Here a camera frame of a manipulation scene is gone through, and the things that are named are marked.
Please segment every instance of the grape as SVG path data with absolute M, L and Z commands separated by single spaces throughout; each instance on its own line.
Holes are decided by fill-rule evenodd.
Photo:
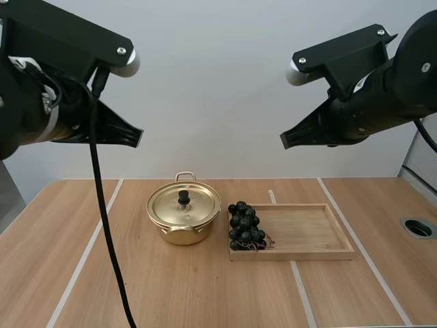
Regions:
M 244 215 L 254 218 L 255 217 L 255 210 L 253 208 L 249 208 L 246 210 L 246 212 L 244 212 Z
M 266 241 L 262 241 L 260 244 L 256 245 L 257 249 L 263 250 L 267 247 Z
M 238 233 L 242 234 L 244 232 L 244 228 L 241 225 L 238 225 L 237 231 Z
M 266 237 L 266 233 L 264 232 L 264 230 L 259 230 L 258 234 L 260 240 L 263 240 Z
M 249 227 L 252 226 L 253 220 L 251 217 L 243 217 L 243 219 L 246 219 L 247 221 L 249 221 Z
M 246 219 L 245 217 L 243 217 L 240 220 L 240 225 L 238 226 L 239 228 L 242 228 L 243 230 L 248 229 L 251 226 L 251 223 L 249 222 L 248 219 Z
M 235 214 L 237 211 L 237 206 L 235 206 L 234 204 L 229 205 L 229 207 L 227 208 L 227 210 L 231 213 L 231 214 Z
M 251 238 L 252 236 L 250 232 L 245 231 L 241 234 L 241 240 L 243 241 L 243 243 L 248 243 L 249 241 L 251 241 Z
M 229 222 L 231 224 L 231 227 L 236 227 L 238 226 L 238 224 L 240 223 L 240 217 L 238 215 L 234 215 L 231 219 L 231 221 Z
M 245 205 L 237 206 L 237 214 L 244 215 L 244 212 L 246 212 L 246 206 Z
M 246 206 L 246 202 L 243 202 L 242 200 L 240 200 L 240 201 L 237 202 L 237 204 L 236 204 L 237 207 L 239 207 L 239 206 L 241 206 L 241 205 Z
M 233 249 L 234 251 L 238 251 L 240 249 L 239 244 L 236 241 L 231 241 L 231 243 L 229 244 L 229 246 L 231 247 L 231 249 Z
M 259 232 L 258 231 L 251 231 L 251 238 L 252 238 L 252 241 L 258 241 L 259 240 Z
M 259 225 L 259 217 L 254 217 L 253 218 L 253 225 L 256 227 L 256 226 L 258 226 Z
M 237 229 L 232 229 L 231 231 L 229 231 L 229 237 L 230 237 L 230 239 L 232 239 L 232 240 L 237 239 L 239 235 L 240 235 L 240 234 L 238 233 L 238 230 L 237 230 Z

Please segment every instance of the round hole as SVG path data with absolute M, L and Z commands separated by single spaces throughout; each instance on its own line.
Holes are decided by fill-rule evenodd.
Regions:
M 416 220 L 407 220 L 405 226 L 413 233 L 421 237 L 429 237 L 432 234 L 431 229 L 424 223 Z

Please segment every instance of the wooden table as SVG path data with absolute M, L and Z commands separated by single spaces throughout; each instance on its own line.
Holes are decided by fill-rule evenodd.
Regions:
M 230 262 L 225 209 L 205 241 L 170 245 L 145 209 L 168 180 L 107 180 L 138 327 L 437 324 L 437 240 L 415 239 L 399 223 L 437 223 L 437 208 L 401 178 L 206 182 L 223 204 L 328 203 L 357 257 Z M 28 205 L 0 236 L 0 327 L 128 326 L 99 221 L 92 180 L 56 182 Z

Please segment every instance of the wooden tray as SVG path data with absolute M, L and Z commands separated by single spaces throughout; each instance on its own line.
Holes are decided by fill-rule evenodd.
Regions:
M 262 251 L 230 250 L 231 261 L 351 260 L 354 250 L 328 204 L 252 204 L 275 241 Z

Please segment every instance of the robotic arm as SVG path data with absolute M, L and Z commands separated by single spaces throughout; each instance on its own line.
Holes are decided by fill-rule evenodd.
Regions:
M 287 80 L 303 85 L 324 77 L 330 89 L 281 135 L 285 149 L 357 144 L 413 120 L 422 132 L 419 119 L 437 111 L 437 10 L 411 26 L 389 59 L 386 46 L 396 36 L 372 25 L 294 53 Z
M 134 75 L 132 42 L 41 0 L 0 1 L 0 22 L 0 160 L 35 142 L 88 144 L 87 83 L 97 68 Z M 95 125 L 98 144 L 137 147 L 143 133 L 99 100 Z

